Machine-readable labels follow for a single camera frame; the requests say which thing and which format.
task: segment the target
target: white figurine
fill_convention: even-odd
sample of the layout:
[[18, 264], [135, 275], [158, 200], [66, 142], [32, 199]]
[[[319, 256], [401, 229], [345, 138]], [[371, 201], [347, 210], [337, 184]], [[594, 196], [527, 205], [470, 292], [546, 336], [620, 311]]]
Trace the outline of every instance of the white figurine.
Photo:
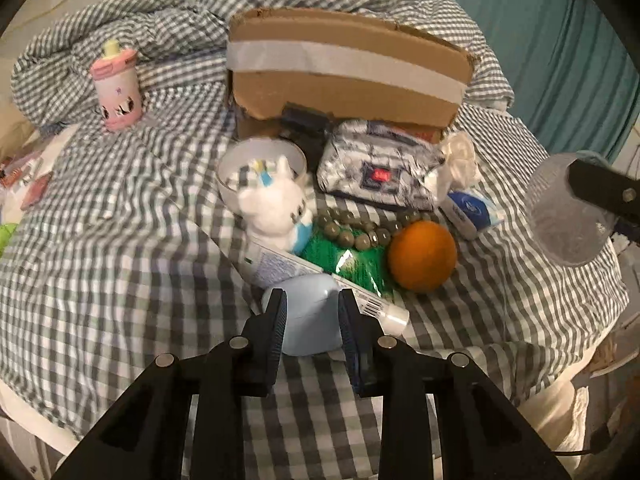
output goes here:
[[294, 254], [300, 254], [311, 238], [313, 217], [284, 155], [276, 173], [259, 172], [257, 187], [242, 189], [238, 202], [251, 238]]

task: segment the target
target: bed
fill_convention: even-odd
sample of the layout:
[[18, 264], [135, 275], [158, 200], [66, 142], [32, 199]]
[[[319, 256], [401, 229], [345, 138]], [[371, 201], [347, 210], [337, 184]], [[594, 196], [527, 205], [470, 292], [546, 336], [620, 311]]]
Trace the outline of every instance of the bed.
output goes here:
[[[481, 57], [451, 129], [474, 140], [479, 189], [506, 221], [473, 242], [456, 238], [459, 264], [438, 291], [395, 294], [411, 315], [404, 337], [429, 354], [466, 351], [516, 404], [580, 363], [626, 305], [617, 259], [607, 246], [565, 269], [536, 247], [524, 194], [546, 153], [519, 119], [494, 109], [513, 91], [455, 1], [105, 0], [44, 30], [14, 69], [14, 100], [34, 124], [79, 127], [0, 259], [0, 379], [10, 391], [81, 438], [156, 355], [207, 352], [258, 312], [238, 271], [242, 221], [214, 179], [234, 133], [226, 24], [258, 6], [378, 16]], [[118, 135], [104, 130], [88, 75], [113, 37], [140, 52], [145, 104], [143, 121]], [[316, 207], [392, 217], [311, 188], [308, 196]], [[248, 478], [376, 473], [382, 403], [354, 397], [340, 359], [283, 356], [274, 395], [245, 410]]]

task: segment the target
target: teal curtain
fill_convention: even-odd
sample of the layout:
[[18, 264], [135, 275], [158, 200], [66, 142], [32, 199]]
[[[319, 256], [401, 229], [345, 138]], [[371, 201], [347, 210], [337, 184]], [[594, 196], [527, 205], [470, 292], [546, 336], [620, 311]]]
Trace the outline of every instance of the teal curtain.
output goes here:
[[610, 161], [640, 112], [640, 79], [593, 0], [457, 0], [478, 22], [520, 117], [552, 153]]

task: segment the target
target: metal screw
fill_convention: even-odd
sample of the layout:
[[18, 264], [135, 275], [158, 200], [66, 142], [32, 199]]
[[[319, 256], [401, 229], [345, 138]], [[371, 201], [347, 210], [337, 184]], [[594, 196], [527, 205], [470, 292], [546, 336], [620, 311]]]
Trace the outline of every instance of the metal screw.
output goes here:
[[378, 344], [382, 346], [382, 348], [393, 348], [398, 344], [398, 340], [390, 335], [383, 335], [378, 338]]
[[464, 368], [471, 362], [471, 360], [466, 354], [457, 352], [451, 356], [451, 362], [459, 368]]
[[158, 357], [156, 357], [156, 366], [167, 368], [172, 364], [174, 364], [174, 356], [172, 356], [171, 354], [160, 354]]
[[249, 344], [249, 340], [241, 335], [237, 335], [229, 341], [229, 346], [234, 350], [245, 348]]
[[632, 200], [635, 200], [635, 199], [636, 199], [636, 190], [633, 189], [632, 187], [627, 187], [622, 192], [623, 202], [631, 202]]

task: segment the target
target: gray pouch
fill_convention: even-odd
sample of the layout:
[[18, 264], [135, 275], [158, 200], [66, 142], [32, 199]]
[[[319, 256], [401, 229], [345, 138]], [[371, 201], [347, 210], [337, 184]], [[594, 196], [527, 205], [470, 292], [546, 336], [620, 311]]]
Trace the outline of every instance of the gray pouch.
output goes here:
[[449, 189], [449, 182], [439, 182], [444, 162], [436, 144], [384, 123], [352, 120], [329, 137], [316, 175], [329, 194], [393, 209], [433, 211]]

